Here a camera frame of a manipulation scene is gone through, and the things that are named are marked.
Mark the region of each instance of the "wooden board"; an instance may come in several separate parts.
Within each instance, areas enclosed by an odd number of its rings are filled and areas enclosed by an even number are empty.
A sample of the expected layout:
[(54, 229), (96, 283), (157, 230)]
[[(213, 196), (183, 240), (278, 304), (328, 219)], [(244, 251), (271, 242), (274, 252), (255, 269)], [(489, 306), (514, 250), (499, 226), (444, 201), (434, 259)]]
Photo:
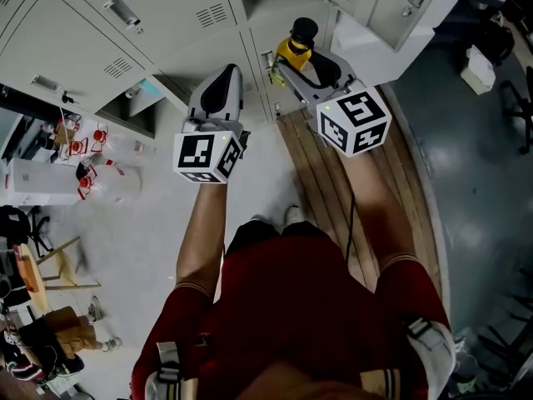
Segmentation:
[[(304, 201), (316, 225), (339, 245), (343, 254), (350, 247), (348, 267), (351, 275), (369, 290), (376, 289), (379, 277), (377, 260), (355, 208), (350, 231), (351, 187), (344, 167), (332, 147), (326, 147), (308, 128), (309, 115), (297, 111), (278, 121), (281, 134), (300, 178)], [(387, 184), (406, 211), (412, 228), (416, 255), (441, 294), (441, 280), (431, 220), (412, 161), (400, 128), (393, 121), (384, 145), (371, 151)]]
[[(306, 119), (302, 112), (294, 112), (290, 120), (296, 129), (300, 144), (306, 154), (307, 160), (311, 166), (311, 170), (315, 176), (318, 187), (324, 203), (326, 204), (327, 211), (330, 215), (331, 224), (336, 234), (336, 244), (344, 252), (348, 242), (351, 241), (351, 234), (348, 231), (348, 224), (342, 211), (342, 206), (337, 196), (336, 189), (333, 186), (333, 181), (328, 175), (328, 170), (322, 155), (319, 151), (319, 145), (314, 138), (313, 133), (308, 129)], [(362, 264), (357, 259), (355, 248), (351, 248), (352, 256), (348, 257), (348, 268), (350, 274), (361, 284), (368, 286), (366, 277), (362, 270)]]

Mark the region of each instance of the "red shirt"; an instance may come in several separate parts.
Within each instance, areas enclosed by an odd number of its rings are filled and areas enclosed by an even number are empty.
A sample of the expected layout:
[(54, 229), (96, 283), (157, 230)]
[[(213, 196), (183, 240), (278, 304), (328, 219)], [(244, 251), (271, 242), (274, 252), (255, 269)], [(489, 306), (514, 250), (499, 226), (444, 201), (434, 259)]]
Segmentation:
[[(231, 399), (270, 363), (283, 360), (315, 380), (361, 385), (360, 373), (400, 370), (402, 391), (426, 390), (403, 322), (426, 318), (448, 326), (425, 269), (400, 261), (373, 294), (355, 280), (327, 237), (276, 237), (235, 251), (222, 267), (222, 295), (194, 287), (167, 299), (133, 369), (133, 400), (159, 369), (156, 343), (175, 341), (197, 397)], [(199, 345), (198, 334), (207, 334)]]

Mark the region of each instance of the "white floor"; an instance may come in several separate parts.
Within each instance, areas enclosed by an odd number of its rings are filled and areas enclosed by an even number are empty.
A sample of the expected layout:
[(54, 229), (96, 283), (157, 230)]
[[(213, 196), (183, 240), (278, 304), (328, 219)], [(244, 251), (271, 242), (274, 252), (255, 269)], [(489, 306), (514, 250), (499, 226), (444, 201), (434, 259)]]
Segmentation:
[[(129, 398), (133, 364), (174, 285), (177, 253), (197, 192), (197, 185), (172, 171), (173, 137), (181, 129), (182, 116), (171, 104), (161, 110), (157, 154), (141, 170), (142, 194), (133, 205), (101, 208), (79, 202), (49, 208), (49, 237), (55, 245), (82, 237), (87, 268), (80, 266), (78, 281), (102, 284), (93, 291), (50, 292), (51, 308), (71, 305), (84, 314), (95, 294), (107, 314), (95, 324), (98, 337), (123, 340), (116, 352), (82, 353), (86, 368), (79, 381), (97, 400)], [(299, 202), (295, 176), (276, 125), (253, 129), (245, 158), (237, 163), (229, 184), (226, 245), (254, 214), (280, 223), (284, 209)], [(70, 255), (79, 264), (79, 251), (74, 248)]]

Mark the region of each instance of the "hand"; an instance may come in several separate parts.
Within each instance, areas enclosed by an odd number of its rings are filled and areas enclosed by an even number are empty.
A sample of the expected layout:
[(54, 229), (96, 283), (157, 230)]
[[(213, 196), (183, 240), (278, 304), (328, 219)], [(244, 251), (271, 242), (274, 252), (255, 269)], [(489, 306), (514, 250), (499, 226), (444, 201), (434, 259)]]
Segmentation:
[(20, 337), (20, 333), (16, 329), (8, 328), (4, 331), (3, 336), (6, 340), (6, 343), (10, 343), (12, 345), (18, 345), (22, 342), (22, 339)]

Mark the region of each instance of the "person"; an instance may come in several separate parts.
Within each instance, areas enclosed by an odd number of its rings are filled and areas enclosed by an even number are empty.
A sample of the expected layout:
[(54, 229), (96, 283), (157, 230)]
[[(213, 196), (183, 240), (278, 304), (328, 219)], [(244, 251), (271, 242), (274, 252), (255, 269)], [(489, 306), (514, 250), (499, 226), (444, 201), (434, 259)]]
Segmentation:
[(92, 297), (85, 316), (78, 317), (71, 307), (65, 307), (49, 312), (43, 318), (55, 334), (67, 359), (72, 360), (76, 353), (84, 349), (109, 353), (121, 347), (122, 340), (119, 337), (111, 337), (106, 342), (97, 340), (97, 334), (92, 324), (102, 320), (103, 317), (100, 301), (97, 297)]
[(445, 310), (371, 154), (343, 159), (381, 270), (376, 291), (291, 207), (281, 235), (257, 218), (238, 228), (213, 303), (227, 185), (202, 184), (133, 400), (438, 398), (455, 364)]
[[(97, 340), (92, 324), (102, 320), (103, 317), (98, 298), (92, 297), (85, 316), (78, 317), (71, 307), (65, 307), (45, 314), (42, 320), (46, 323), (46, 328), (56, 338), (65, 358), (68, 361), (75, 361), (79, 360), (76, 353), (83, 349), (100, 350), (106, 353), (114, 351), (122, 345), (122, 340), (119, 337), (112, 337), (106, 342)], [(0, 332), (0, 368), (6, 368), (16, 379), (40, 383), (47, 377), (47, 373), (44, 371), (46, 369), (48, 371), (53, 370), (56, 363), (42, 363), (34, 352), (34, 349), (44, 346), (41, 345), (42, 341), (37, 339), (39, 333), (34, 333), (35, 331), (32, 330), (31, 326), (32, 324), (24, 327), (24, 332), (26, 335), (32, 335), (31, 339), (35, 338), (34, 341), (22, 339), (12, 324)]]

